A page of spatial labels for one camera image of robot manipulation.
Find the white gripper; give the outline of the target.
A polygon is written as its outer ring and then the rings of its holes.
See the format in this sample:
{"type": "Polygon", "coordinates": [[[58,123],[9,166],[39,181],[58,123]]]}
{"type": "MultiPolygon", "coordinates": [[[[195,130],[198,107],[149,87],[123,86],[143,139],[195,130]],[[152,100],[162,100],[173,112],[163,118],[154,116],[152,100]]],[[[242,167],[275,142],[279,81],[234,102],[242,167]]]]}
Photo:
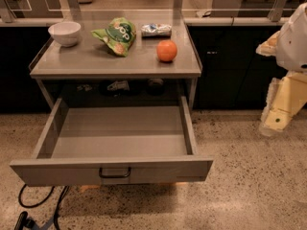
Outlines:
{"type": "Polygon", "coordinates": [[[290,70],[281,80],[273,78],[259,131],[265,136],[282,132],[307,104],[307,3],[297,7],[280,32],[258,45],[256,53],[275,57],[280,67],[290,70]]]}

